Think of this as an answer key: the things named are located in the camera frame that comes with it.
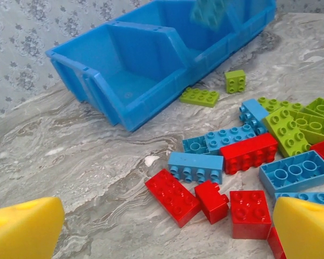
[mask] marble surface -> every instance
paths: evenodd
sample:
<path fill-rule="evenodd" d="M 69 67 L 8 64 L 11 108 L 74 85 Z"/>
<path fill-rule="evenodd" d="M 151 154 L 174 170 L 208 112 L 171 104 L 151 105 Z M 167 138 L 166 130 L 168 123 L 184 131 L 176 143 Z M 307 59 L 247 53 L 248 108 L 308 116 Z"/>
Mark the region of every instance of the marble surface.
<path fill-rule="evenodd" d="M 247 88 L 229 95 L 223 72 L 235 69 L 246 71 Z M 182 150 L 183 138 L 240 126 L 243 100 L 324 97 L 324 15 L 278 15 L 199 87 L 220 91 L 215 108 L 175 101 L 134 133 L 110 126 L 61 84 L 3 115 L 0 207 L 59 196 L 66 221 L 54 259 L 273 258 L 266 241 L 232 239 L 230 217 L 211 226 L 199 213 L 179 229 L 144 182 Z M 226 194 L 262 188 L 257 168 L 225 175 L 221 185 Z"/>

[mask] green 2x4 brick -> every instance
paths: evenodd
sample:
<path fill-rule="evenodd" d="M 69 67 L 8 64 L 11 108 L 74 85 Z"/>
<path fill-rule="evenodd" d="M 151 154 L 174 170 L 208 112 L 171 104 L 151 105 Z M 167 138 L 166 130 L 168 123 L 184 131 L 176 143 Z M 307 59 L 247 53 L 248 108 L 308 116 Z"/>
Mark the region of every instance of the green 2x4 brick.
<path fill-rule="evenodd" d="M 296 111 L 289 111 L 300 131 L 310 144 L 324 141 L 324 118 Z"/>
<path fill-rule="evenodd" d="M 192 89 L 188 87 L 185 92 L 182 93 L 180 101 L 187 104 L 195 104 L 206 107 L 214 107 L 217 103 L 220 94 L 216 91 L 201 90 L 198 88 Z"/>
<path fill-rule="evenodd" d="M 324 99 L 315 99 L 303 109 L 303 112 L 324 118 Z"/>
<path fill-rule="evenodd" d="M 274 111 L 263 119 L 263 123 L 277 138 L 280 152 L 285 158 L 309 151 L 310 144 L 286 108 L 282 107 Z"/>
<path fill-rule="evenodd" d="M 243 70 L 225 73 L 227 93 L 243 92 L 245 90 L 246 75 Z"/>
<path fill-rule="evenodd" d="M 267 99 L 265 97 L 260 97 L 258 102 L 264 107 L 269 113 L 278 110 L 281 107 L 285 107 L 288 110 L 301 111 L 302 105 L 299 103 L 290 103 L 289 101 L 278 101 L 276 99 Z"/>

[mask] lime green block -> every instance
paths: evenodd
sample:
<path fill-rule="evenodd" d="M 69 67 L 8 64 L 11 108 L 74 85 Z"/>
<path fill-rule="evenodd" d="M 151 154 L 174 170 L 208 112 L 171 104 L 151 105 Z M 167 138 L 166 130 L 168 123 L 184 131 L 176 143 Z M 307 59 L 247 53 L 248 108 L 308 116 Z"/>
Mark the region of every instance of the lime green block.
<path fill-rule="evenodd" d="M 246 75 L 243 70 L 225 73 L 227 93 L 243 92 L 245 90 Z"/>
<path fill-rule="evenodd" d="M 296 111 L 289 113 L 308 143 L 313 145 L 324 141 L 324 118 Z"/>
<path fill-rule="evenodd" d="M 263 118 L 263 123 L 279 142 L 280 152 L 285 158 L 309 151 L 310 144 L 286 108 L 269 114 Z"/>
<path fill-rule="evenodd" d="M 220 94 L 216 91 L 201 90 L 198 88 L 192 89 L 188 87 L 180 97 L 182 103 L 195 104 L 206 107 L 214 107 L 217 103 Z"/>
<path fill-rule="evenodd" d="M 317 98 L 312 103 L 307 105 L 302 112 L 320 116 L 324 118 L 324 99 Z"/>
<path fill-rule="evenodd" d="M 267 99 L 265 97 L 261 97 L 258 99 L 258 102 L 261 106 L 263 106 L 269 113 L 272 113 L 278 110 L 281 107 L 285 107 L 288 110 L 293 111 L 301 111 L 302 105 L 299 103 L 290 103 L 289 101 L 278 101 L 276 99 Z"/>

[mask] gray patterned wall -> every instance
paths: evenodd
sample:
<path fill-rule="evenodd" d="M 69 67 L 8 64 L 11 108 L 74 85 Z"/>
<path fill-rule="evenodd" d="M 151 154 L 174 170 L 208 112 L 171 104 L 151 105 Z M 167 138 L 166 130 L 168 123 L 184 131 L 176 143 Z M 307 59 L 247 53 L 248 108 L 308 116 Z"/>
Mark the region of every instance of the gray patterned wall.
<path fill-rule="evenodd" d="M 149 0 L 0 0 L 0 115 L 53 86 L 44 51 Z M 324 0 L 278 0 L 284 12 L 324 12 Z"/>

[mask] blue block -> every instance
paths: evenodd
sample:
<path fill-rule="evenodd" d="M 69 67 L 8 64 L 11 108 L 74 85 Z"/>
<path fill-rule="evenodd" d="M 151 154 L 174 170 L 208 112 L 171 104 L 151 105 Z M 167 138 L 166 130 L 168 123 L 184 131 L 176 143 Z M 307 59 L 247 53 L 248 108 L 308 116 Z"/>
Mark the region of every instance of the blue block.
<path fill-rule="evenodd" d="M 205 143 L 210 154 L 220 155 L 220 148 L 255 136 L 250 125 L 243 125 L 242 127 L 209 132 L 205 135 Z"/>
<path fill-rule="evenodd" d="M 196 0 L 191 18 L 200 24 L 217 29 L 232 0 Z"/>
<path fill-rule="evenodd" d="M 272 197 L 300 192 L 324 184 L 324 160 L 312 150 L 261 166 L 259 178 Z"/>
<path fill-rule="evenodd" d="M 257 135 L 267 133 L 268 130 L 262 122 L 269 113 L 255 99 L 244 101 L 239 108 L 241 115 L 240 120 L 247 125 L 251 125 Z"/>
<path fill-rule="evenodd" d="M 324 205 L 324 193 L 275 193 L 274 203 L 279 197 L 293 197 Z"/>
<path fill-rule="evenodd" d="M 135 131 L 274 19 L 275 0 L 233 0 L 216 31 L 195 0 L 155 0 L 46 52 L 79 101 Z"/>
<path fill-rule="evenodd" d="M 172 152 L 168 166 L 178 180 L 197 183 L 211 180 L 222 184 L 223 156 Z"/>
<path fill-rule="evenodd" d="M 206 146 L 204 136 L 196 137 L 192 139 L 184 139 L 183 147 L 185 153 L 204 154 L 204 155 L 210 154 L 209 149 Z"/>

